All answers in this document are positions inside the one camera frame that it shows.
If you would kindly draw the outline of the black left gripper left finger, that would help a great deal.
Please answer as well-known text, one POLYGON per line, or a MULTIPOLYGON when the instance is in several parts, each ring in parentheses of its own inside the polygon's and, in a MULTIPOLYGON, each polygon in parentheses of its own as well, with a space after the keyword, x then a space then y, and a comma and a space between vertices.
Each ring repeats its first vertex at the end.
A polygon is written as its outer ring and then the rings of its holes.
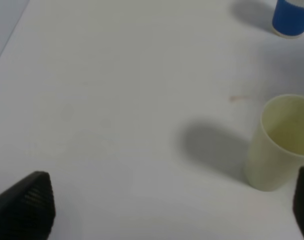
POLYGON ((0 194, 0 240, 46 240, 55 216, 50 175, 35 171, 0 194))

